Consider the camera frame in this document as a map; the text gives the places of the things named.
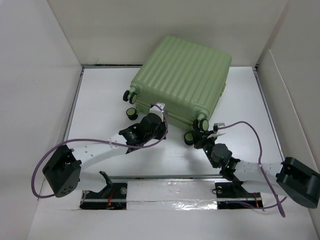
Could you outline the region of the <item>green hard-shell suitcase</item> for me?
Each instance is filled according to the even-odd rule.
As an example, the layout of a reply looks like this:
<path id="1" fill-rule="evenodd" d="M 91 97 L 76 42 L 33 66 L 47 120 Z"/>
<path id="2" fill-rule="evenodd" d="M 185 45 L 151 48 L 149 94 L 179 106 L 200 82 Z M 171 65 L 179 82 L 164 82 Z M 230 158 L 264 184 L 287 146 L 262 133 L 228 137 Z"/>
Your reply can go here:
<path id="1" fill-rule="evenodd" d="M 163 103 L 170 124 L 204 132 L 226 87 L 231 63 L 229 53 L 167 35 L 133 77 L 122 99 L 144 114 L 151 104 Z"/>

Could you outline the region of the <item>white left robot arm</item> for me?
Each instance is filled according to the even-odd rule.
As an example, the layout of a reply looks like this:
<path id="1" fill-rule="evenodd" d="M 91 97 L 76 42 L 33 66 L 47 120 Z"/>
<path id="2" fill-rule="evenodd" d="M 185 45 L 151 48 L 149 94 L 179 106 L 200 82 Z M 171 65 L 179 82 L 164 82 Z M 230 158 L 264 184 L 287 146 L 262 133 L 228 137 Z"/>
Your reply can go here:
<path id="1" fill-rule="evenodd" d="M 166 137 L 166 118 L 164 112 L 148 113 L 141 122 L 135 123 L 108 140 L 90 140 L 83 147 L 71 149 L 67 144 L 55 148 L 53 155 L 42 169 L 53 195 L 62 198 L 75 190 L 89 190 L 100 198 L 111 194 L 111 180 L 104 171 L 99 174 L 103 181 L 89 184 L 85 169 L 116 156 L 126 155 L 133 151 L 151 147 L 148 143 L 155 140 L 160 143 Z"/>

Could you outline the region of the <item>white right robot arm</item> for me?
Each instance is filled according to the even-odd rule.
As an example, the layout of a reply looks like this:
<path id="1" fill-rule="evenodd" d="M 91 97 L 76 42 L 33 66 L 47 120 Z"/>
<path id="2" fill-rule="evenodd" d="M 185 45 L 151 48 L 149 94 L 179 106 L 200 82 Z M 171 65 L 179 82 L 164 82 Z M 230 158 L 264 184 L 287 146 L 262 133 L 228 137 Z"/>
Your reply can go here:
<path id="1" fill-rule="evenodd" d="M 202 149 L 213 168 L 232 182 L 231 191 L 237 197 L 248 193 L 270 193 L 292 199 L 297 204 L 316 209 L 320 200 L 320 175 L 294 157 L 283 162 L 257 163 L 233 157 L 223 143 L 217 143 L 213 131 L 190 131 L 188 141 Z"/>

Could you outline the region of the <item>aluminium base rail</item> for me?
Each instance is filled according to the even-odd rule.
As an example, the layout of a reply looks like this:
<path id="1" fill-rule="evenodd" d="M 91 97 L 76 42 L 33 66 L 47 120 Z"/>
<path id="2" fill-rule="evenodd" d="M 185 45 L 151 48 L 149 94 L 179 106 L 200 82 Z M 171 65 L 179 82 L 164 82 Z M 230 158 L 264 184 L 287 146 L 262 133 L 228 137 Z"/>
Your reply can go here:
<path id="1" fill-rule="evenodd" d="M 114 180 L 106 195 L 77 191 L 82 210 L 223 210 L 262 209 L 259 192 L 233 186 L 221 178 Z"/>

